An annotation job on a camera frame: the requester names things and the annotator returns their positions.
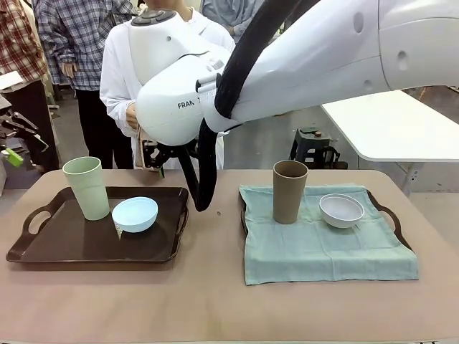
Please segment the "brown cup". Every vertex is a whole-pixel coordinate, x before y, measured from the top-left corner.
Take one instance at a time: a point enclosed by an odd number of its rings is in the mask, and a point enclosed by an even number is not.
[[[298,218],[308,168],[297,161],[279,161],[273,170],[273,218],[280,224],[292,224]]]

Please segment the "black cable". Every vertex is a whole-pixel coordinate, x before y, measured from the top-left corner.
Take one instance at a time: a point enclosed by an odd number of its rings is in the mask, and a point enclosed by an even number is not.
[[[215,153],[217,136],[218,134],[214,133],[203,120],[199,130],[199,180],[191,162],[189,148],[186,145],[176,147],[177,157],[184,171],[186,184],[197,211],[204,211],[209,208],[214,197],[215,185],[217,184],[217,157]]]
[[[258,57],[300,1],[266,0],[260,7],[232,53],[217,85],[215,108],[220,115],[231,118],[232,109]]]
[[[290,16],[285,20],[285,30],[291,27],[297,20],[301,18],[307,11],[317,4],[316,0],[301,0],[294,8]]]

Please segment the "cup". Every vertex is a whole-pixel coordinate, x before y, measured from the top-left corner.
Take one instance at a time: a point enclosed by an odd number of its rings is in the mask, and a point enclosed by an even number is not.
[[[66,163],[62,170],[87,220],[97,221],[110,213],[99,159],[77,158]]]
[[[292,224],[298,218],[308,168],[297,161],[280,161],[273,173],[273,218],[280,224]]]

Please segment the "brown tray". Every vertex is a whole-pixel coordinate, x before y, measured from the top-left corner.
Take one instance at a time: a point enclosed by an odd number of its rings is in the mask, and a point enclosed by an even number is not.
[[[378,211],[383,211],[391,217],[392,221],[394,222],[394,226],[395,226],[394,234],[397,237],[397,239],[402,243],[402,245],[404,245],[406,248],[412,251],[410,244],[408,244],[407,240],[403,237],[402,224],[400,223],[400,220],[397,217],[397,215],[395,215],[395,213],[389,208],[387,208],[386,206],[382,206],[381,204],[379,204],[379,202],[374,198],[373,194],[370,191],[366,190],[366,192],[368,193],[368,197],[370,198],[370,201],[373,203],[374,207]],[[245,223],[245,209],[247,207],[241,196],[240,196],[240,199],[242,200],[244,204],[242,207],[242,211],[241,211],[242,228],[244,229],[245,235],[247,235],[249,234],[247,224]]]
[[[188,219],[188,191],[185,188],[107,187],[110,208],[125,199],[143,196],[158,204],[158,218],[142,233],[118,235],[112,216],[99,221],[85,220],[71,188],[60,191],[47,206],[25,220],[22,234],[6,255],[9,262],[125,262],[165,263],[179,250]],[[47,211],[36,234],[29,231],[32,220]]]

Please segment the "table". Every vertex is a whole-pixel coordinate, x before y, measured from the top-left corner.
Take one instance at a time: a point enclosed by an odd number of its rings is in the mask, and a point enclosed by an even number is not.
[[[185,185],[180,171],[168,172],[163,180],[145,171],[105,171],[105,181],[109,186]],[[52,265],[26,268],[2,260],[0,338],[34,343],[459,338],[459,257],[377,171],[311,171],[308,184],[367,186],[398,215],[419,257],[419,281],[246,287],[238,188],[271,182],[271,171],[220,171],[212,205],[198,214],[190,201],[179,254],[163,267],[58,271]],[[24,218],[66,186],[61,171],[48,173],[0,219],[3,257]]]
[[[459,161],[459,125],[402,91],[322,105],[365,160],[410,163],[402,190],[408,196],[423,164]]]

